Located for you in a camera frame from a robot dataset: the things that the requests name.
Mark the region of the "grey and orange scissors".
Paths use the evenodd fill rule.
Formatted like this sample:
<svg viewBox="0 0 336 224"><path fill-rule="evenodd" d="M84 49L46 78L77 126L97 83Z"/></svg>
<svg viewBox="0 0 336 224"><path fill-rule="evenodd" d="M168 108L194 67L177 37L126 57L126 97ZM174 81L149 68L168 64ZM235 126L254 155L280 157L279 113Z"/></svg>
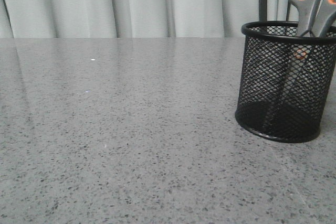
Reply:
<svg viewBox="0 0 336 224"><path fill-rule="evenodd" d="M296 36L322 38L335 20L335 0L289 0L299 12ZM328 46L288 45L268 59L274 88L263 130L308 135L319 129L333 72Z"/></svg>

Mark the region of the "black mesh pen cup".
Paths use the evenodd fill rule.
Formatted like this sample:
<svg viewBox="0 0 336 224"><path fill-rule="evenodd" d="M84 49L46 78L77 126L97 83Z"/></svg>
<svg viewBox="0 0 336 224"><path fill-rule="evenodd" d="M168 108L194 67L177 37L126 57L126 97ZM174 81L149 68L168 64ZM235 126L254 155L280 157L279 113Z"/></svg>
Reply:
<svg viewBox="0 0 336 224"><path fill-rule="evenodd" d="M278 142L318 137L335 69L335 27L321 38L296 36L297 23L289 21L251 22L241 30L238 124Z"/></svg>

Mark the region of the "light grey curtain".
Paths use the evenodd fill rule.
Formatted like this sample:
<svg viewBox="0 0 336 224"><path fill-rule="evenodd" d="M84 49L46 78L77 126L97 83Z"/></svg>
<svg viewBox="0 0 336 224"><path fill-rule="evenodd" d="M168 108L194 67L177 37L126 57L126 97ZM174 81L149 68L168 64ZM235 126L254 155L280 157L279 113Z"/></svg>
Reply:
<svg viewBox="0 0 336 224"><path fill-rule="evenodd" d="M1 0L2 38L239 37L297 19L288 0Z"/></svg>

